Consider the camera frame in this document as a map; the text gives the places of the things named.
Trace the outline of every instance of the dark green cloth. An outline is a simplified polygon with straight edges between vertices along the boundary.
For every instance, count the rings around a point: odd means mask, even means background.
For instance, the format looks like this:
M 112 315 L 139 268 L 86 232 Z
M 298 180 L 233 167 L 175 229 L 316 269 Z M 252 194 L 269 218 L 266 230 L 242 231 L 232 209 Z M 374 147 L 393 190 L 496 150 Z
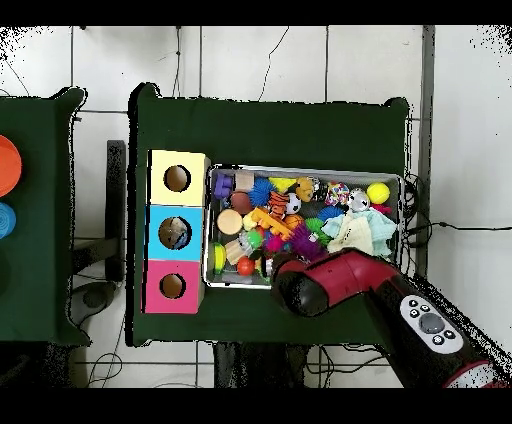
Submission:
M 130 99 L 130 149 L 137 149 L 136 155 L 130 152 L 129 171 L 136 178 L 135 228 L 129 222 L 135 231 L 135 246 L 129 247 L 135 249 L 135 344 L 147 339 L 384 344 L 363 296 L 305 319 L 281 310 L 268 291 L 207 287 L 197 315 L 142 314 L 146 157 L 148 149 L 165 149 L 204 153 L 212 163 L 403 175 L 407 114 L 407 102 L 398 98 L 385 105 L 169 99 L 158 98 L 152 84 L 141 84 Z
M 18 185 L 0 202 L 16 227 L 0 240 L 0 340 L 84 344 L 66 312 L 71 276 L 70 122 L 84 91 L 50 99 L 0 97 L 0 134 L 22 159 Z

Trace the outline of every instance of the shape sorter box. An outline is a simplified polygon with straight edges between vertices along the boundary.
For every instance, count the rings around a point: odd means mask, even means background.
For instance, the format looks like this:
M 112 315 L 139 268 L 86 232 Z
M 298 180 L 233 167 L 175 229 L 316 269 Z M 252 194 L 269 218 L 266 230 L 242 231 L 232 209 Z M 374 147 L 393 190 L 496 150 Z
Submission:
M 195 314 L 203 298 L 201 277 L 203 221 L 206 197 L 205 178 L 209 159 L 202 153 L 151 150 L 148 152 L 145 237 L 147 245 L 143 269 L 143 313 Z M 167 173 L 179 167 L 186 175 L 181 191 L 173 191 Z M 180 218 L 187 226 L 187 243 L 180 248 L 166 247 L 159 237 L 168 218 Z M 165 277 L 181 282 L 179 295 L 164 294 Z

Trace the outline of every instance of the red ball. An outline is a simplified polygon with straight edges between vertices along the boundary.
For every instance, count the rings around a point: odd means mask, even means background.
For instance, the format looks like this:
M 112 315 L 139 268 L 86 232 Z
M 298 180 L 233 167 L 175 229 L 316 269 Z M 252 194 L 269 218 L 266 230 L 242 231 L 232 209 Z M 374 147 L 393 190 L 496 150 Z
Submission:
M 236 270 L 240 275 L 251 275 L 254 271 L 254 261 L 242 256 L 236 264 Z

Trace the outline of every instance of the orange ball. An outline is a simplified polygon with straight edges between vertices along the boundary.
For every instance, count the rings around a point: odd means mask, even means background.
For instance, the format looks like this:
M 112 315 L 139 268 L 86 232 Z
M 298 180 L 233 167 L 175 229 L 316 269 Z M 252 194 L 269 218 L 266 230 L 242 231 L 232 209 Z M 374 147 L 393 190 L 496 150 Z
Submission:
M 236 264 L 236 270 L 240 275 L 251 275 L 254 271 L 254 261 L 247 256 L 242 256 Z
M 298 227 L 303 222 L 304 222 L 304 218 L 302 218 L 302 216 L 296 215 L 296 214 L 286 215 L 286 217 L 284 218 L 284 223 L 290 230 L 293 230 L 295 227 Z

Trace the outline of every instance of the yellow ball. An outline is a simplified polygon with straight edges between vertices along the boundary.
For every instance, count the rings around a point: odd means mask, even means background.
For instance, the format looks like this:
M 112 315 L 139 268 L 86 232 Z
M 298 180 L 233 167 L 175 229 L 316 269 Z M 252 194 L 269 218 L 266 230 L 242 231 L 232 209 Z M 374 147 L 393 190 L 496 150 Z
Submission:
M 389 188 L 384 183 L 373 183 L 366 190 L 366 194 L 370 198 L 370 202 L 381 205 L 389 199 Z

